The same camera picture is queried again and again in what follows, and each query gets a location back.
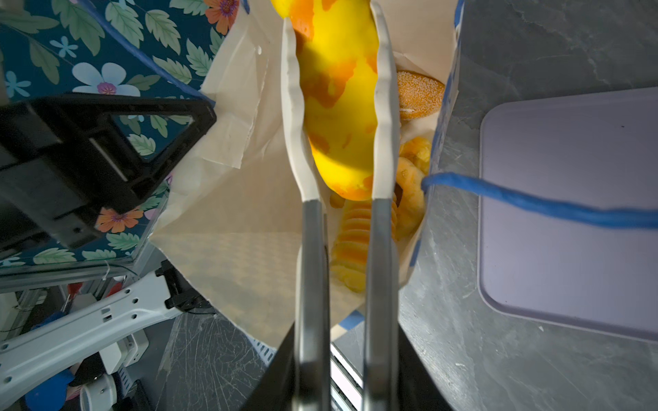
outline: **floral pattern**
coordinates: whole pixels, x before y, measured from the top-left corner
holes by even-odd
[[[235,22],[240,2],[98,0],[94,5],[149,58],[199,89]],[[127,52],[76,1],[29,1],[25,8],[19,19],[0,13],[0,59],[12,102],[71,91],[189,98]],[[184,116],[152,114],[114,120],[145,161],[165,149],[189,121]],[[166,203],[170,183],[171,177],[141,206],[125,214],[101,210],[97,228],[102,236],[98,240],[68,250],[52,239],[42,247],[0,260],[0,270],[131,257]]]

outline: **gray marble countertop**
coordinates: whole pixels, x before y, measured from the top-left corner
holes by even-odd
[[[656,85],[655,0],[467,0],[440,168],[478,175],[480,122],[499,104]],[[658,408],[658,345],[494,312],[476,284],[477,197],[434,195],[399,316],[456,410]],[[337,345],[360,368],[363,325]]]

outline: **tongs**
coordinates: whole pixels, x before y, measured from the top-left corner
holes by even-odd
[[[408,370],[413,369],[413,374],[416,374],[416,369],[422,370],[420,379],[410,379],[414,381],[412,385],[400,385],[403,391],[410,392],[402,397],[407,399],[407,403],[414,404],[411,409],[423,409],[419,408],[419,401],[430,401],[432,409],[448,409],[434,408],[444,403],[443,398],[397,324],[399,263],[391,225],[400,140],[397,72],[384,13],[374,2],[370,3],[370,9],[379,37],[378,79],[374,92],[378,125],[374,137],[372,218],[366,271],[365,367],[361,410],[399,409],[400,358]],[[304,96],[299,85],[296,43],[291,20],[286,18],[281,62],[283,126],[290,166],[303,201],[295,323],[243,410],[331,409],[326,209],[320,197],[319,176],[309,140],[303,131]],[[400,355],[399,336],[403,350],[413,354],[411,361],[405,361],[406,357]]]

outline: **green leaf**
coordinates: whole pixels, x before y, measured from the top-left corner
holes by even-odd
[[[163,59],[158,59],[156,56],[153,56],[153,61],[155,64],[164,68],[169,74],[174,76],[177,80],[189,84],[192,81],[192,73],[187,66],[180,64],[178,61],[174,61],[170,58],[167,58],[166,61]]]
[[[149,156],[155,153],[155,140],[152,138],[143,134],[130,134],[128,140],[140,156]]]
[[[213,55],[216,55],[219,51],[219,47],[224,42],[224,38],[220,36],[220,34],[217,33],[212,27],[210,28],[210,41],[210,51],[213,52]]]
[[[144,201],[144,203],[139,206],[139,209],[142,211],[150,210],[152,208],[155,208],[160,205],[160,197],[152,196],[149,197],[148,200]]]
[[[47,249],[32,258],[34,264],[54,264],[57,262],[77,261],[72,252],[67,249]]]
[[[106,260],[116,258],[116,252],[112,250],[83,251],[82,256],[85,260]]]
[[[42,45],[30,39],[30,59],[32,64],[41,67],[43,73],[52,84],[59,84],[59,60]]]
[[[0,12],[0,23],[6,24],[24,33],[37,34],[39,30],[53,28],[59,22],[54,18],[43,16],[32,16],[29,12],[23,11],[21,14],[11,12]]]
[[[105,8],[105,20],[121,33],[132,45],[139,49],[139,41],[144,40],[141,30],[144,26],[137,20],[137,12],[129,6],[122,8],[119,3],[113,1],[107,3]]]
[[[160,76],[157,74],[152,74],[150,76],[142,76],[141,74],[138,74],[128,80],[126,84],[134,85],[140,91],[147,91],[153,84],[156,84],[158,80],[160,80]]]
[[[203,0],[171,0],[169,7],[183,9],[183,13],[192,13],[193,16],[203,14],[208,9],[208,6]]]
[[[194,43],[190,41],[190,39],[188,39],[187,46],[187,58],[190,62],[190,67],[192,67],[192,70],[194,70],[198,76],[205,77],[208,74],[210,65],[213,63],[213,61],[210,57],[208,57],[208,53],[203,51],[202,48],[196,47]]]
[[[173,120],[179,124],[187,124],[192,122],[192,117],[182,116],[180,114],[174,114],[173,116],[169,116],[169,120]]]
[[[166,180],[163,180],[163,182],[160,183],[160,185],[158,185],[158,188],[155,189],[153,195],[160,195],[165,191],[167,191],[168,188],[169,188],[169,183]]]
[[[64,28],[68,27],[73,40],[82,39],[92,55],[101,50],[101,37],[105,38],[105,31],[96,20],[83,8],[70,2],[70,0],[52,0],[53,13],[59,14],[59,20]]]
[[[105,238],[109,241],[109,246],[115,250],[130,250],[139,244],[139,236],[135,234],[120,233],[106,234]]]
[[[167,137],[166,120],[164,118],[160,116],[151,116],[151,126],[158,130],[164,138]]]
[[[176,23],[169,20],[169,14],[162,10],[151,10],[146,12],[146,28],[153,37],[160,41],[163,46],[171,47],[176,54],[180,54],[180,33],[176,30]]]
[[[130,127],[130,131],[133,133],[141,134],[141,126],[137,117],[128,118],[128,116],[119,116],[119,120]]]

